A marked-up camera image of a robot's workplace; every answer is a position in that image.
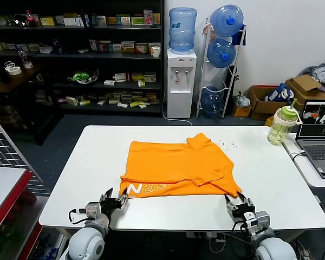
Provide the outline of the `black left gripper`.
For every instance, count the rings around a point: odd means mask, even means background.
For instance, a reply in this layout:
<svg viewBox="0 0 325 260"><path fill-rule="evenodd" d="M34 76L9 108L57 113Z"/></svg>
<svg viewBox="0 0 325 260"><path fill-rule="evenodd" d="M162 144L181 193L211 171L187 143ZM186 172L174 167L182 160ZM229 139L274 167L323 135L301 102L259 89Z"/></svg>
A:
<svg viewBox="0 0 325 260"><path fill-rule="evenodd" d="M111 215L114 210L121 209L126 200L128 199L127 188L124 189L123 193L117 198L112 197L113 188L107 190L100 196L100 207L101 213L105 215Z"/></svg>

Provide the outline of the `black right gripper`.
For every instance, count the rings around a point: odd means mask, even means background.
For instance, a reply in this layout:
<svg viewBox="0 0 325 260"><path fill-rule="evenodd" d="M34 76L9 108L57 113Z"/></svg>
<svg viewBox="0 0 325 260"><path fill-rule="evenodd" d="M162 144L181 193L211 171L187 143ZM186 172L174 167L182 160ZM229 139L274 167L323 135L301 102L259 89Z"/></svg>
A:
<svg viewBox="0 0 325 260"><path fill-rule="evenodd" d="M238 197L241 200L241 204L235 205L230 198L225 194L225 203L226 203L226 208L229 214L234 218L234 219L241 219L244 220L244 214L251 212L255 213L255 206L252 203L250 198L247 198L244 194L237 192Z"/></svg>

